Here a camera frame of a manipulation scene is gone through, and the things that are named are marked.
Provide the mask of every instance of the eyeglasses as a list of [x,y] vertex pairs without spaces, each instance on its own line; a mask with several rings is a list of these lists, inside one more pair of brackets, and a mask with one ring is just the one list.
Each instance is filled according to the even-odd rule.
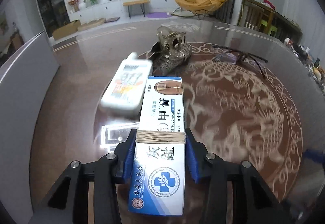
[[265,74],[262,70],[262,66],[265,65],[265,63],[268,63],[269,61],[267,59],[264,59],[260,56],[257,56],[255,54],[249,53],[249,52],[244,52],[244,51],[240,51],[240,50],[236,50],[236,49],[232,49],[226,46],[221,46],[221,45],[212,45],[214,48],[221,48],[221,49],[226,49],[226,51],[224,51],[221,54],[216,55],[212,61],[213,62],[227,62],[227,63],[231,63],[233,65],[239,65],[243,62],[249,62],[248,58],[253,60],[253,64],[257,65],[259,70],[261,71],[261,74],[263,76],[264,79],[266,79]]

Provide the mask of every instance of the blue cross logo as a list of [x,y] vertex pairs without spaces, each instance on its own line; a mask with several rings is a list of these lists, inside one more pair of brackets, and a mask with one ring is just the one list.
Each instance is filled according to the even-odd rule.
[[160,175],[161,177],[155,177],[155,186],[159,186],[160,192],[169,192],[168,187],[174,187],[176,184],[176,179],[170,177],[169,172],[162,172]]

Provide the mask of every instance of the glasses frame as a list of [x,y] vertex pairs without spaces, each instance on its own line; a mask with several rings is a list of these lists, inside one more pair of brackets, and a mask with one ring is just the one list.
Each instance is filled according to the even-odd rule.
[[233,48],[230,48],[230,47],[221,46],[221,45],[217,45],[217,44],[213,44],[212,47],[214,47],[214,48],[221,48],[221,49],[226,49],[227,50],[227,51],[224,51],[223,53],[220,53],[220,54],[216,55],[212,59],[213,62],[216,62],[217,60],[219,60],[219,58],[222,55],[225,55],[227,53],[232,53],[232,52],[238,52],[239,54],[238,54],[238,56],[236,58],[236,62],[233,63],[233,64],[240,65],[242,62],[245,61],[246,58],[251,58],[257,64],[257,66],[260,69],[260,72],[261,72],[263,78],[266,79],[266,76],[265,76],[265,74],[264,74],[264,72],[263,72],[260,64],[258,63],[258,61],[254,57],[256,57],[257,59],[260,59],[260,60],[264,61],[265,63],[268,63],[269,62],[267,59],[264,59],[264,58],[262,58],[260,56],[257,56],[255,54],[252,54],[252,53],[249,53],[249,52],[244,52],[244,51],[240,51],[240,50],[237,50],[237,49],[233,49]]

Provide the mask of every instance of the cardboard box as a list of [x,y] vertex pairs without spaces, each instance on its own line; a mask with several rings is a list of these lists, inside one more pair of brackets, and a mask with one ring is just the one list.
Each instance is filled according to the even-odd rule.
[[[184,132],[180,77],[148,77],[139,130]],[[182,215],[184,181],[184,144],[136,143],[129,211]]]
[[67,25],[64,25],[61,28],[56,29],[53,31],[52,35],[54,40],[58,40],[64,38],[70,34],[76,33],[78,31],[78,27],[81,25],[80,20],[75,20],[70,22]]

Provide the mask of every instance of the wooden bench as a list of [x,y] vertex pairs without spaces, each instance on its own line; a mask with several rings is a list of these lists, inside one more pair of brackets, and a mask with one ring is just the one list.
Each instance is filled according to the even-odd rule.
[[129,18],[131,18],[130,7],[132,7],[133,5],[140,5],[143,15],[146,16],[145,10],[144,10],[144,4],[147,4],[147,3],[149,3],[149,0],[137,0],[137,1],[131,1],[131,2],[124,2],[123,6],[127,6],[127,11],[129,12]]

